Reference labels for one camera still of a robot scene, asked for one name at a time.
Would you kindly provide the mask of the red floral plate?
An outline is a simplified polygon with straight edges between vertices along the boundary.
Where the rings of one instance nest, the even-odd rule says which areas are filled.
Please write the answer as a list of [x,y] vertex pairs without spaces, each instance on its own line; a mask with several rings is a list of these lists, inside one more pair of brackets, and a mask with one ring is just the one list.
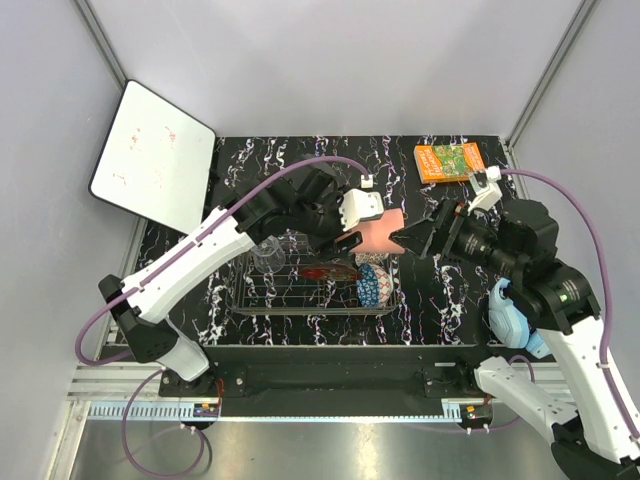
[[318,264],[303,267],[300,275],[316,281],[356,282],[361,279],[361,274],[350,265]]

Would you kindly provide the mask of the beige patterned bowl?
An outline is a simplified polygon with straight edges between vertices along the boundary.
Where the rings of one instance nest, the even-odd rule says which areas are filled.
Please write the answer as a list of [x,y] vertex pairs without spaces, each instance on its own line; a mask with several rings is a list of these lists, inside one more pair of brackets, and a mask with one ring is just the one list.
[[354,262],[357,266],[364,264],[382,265],[389,257],[388,253],[362,253],[358,252],[354,255]]

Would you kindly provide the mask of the pink plastic cup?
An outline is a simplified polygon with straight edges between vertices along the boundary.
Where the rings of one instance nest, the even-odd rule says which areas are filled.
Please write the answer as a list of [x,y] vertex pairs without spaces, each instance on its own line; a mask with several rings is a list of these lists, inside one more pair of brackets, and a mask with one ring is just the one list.
[[351,250],[351,253],[363,254],[404,254],[402,246],[390,240],[390,235],[405,226],[404,213],[400,208],[386,210],[383,216],[374,221],[360,223],[354,229],[339,237],[345,239],[348,235],[360,232],[362,243]]

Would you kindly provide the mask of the clear drinking glass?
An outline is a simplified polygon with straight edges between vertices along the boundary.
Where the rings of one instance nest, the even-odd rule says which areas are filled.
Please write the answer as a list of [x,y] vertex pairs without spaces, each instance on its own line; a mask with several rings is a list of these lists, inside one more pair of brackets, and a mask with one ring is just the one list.
[[255,268],[262,274],[278,273],[285,265],[286,256],[278,238],[269,236],[251,249]]

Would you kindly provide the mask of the wire dish rack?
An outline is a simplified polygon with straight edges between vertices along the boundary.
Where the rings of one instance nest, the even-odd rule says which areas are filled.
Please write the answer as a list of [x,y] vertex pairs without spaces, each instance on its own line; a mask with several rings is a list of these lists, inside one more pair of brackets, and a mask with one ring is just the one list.
[[284,267],[275,274],[262,274],[250,253],[230,264],[233,274],[230,308],[246,315],[383,315],[400,301],[399,256],[390,254],[382,266],[393,280],[393,292],[386,305],[363,307],[356,282],[316,281],[300,275],[301,268],[318,265],[305,235],[287,232],[279,241],[285,252]]

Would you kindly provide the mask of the blue patterned bowl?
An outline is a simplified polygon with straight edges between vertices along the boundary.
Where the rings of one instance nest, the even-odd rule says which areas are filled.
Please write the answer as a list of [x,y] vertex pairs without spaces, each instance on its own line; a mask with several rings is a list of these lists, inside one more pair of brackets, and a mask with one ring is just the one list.
[[363,307],[378,308],[387,304],[393,292],[390,274],[379,265],[365,263],[358,269],[357,296]]

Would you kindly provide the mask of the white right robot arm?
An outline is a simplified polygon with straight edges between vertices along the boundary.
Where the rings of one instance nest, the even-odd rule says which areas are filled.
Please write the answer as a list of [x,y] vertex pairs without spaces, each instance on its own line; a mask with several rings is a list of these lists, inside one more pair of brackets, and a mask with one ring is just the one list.
[[558,232],[547,208],[533,200],[507,202],[497,228],[446,200],[389,238],[420,257],[464,260],[507,279],[507,304],[549,347],[574,403],[555,399],[498,356],[459,366],[453,375],[460,393],[483,391],[505,403],[546,440],[570,479],[636,479],[639,443],[606,381],[619,373],[600,357],[600,308],[586,277],[557,258]]

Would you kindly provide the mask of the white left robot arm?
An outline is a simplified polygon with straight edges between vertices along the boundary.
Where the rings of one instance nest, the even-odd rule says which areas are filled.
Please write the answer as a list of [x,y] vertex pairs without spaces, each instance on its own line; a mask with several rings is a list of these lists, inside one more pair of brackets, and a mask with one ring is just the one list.
[[98,284],[105,314],[118,323],[138,363],[171,370],[196,396],[215,386],[216,372],[203,347],[175,327],[170,310],[223,264],[248,252],[270,235],[291,229],[332,242],[379,214],[368,205],[373,176],[356,160],[341,156],[298,161],[234,192],[203,222],[159,259],[121,279]]

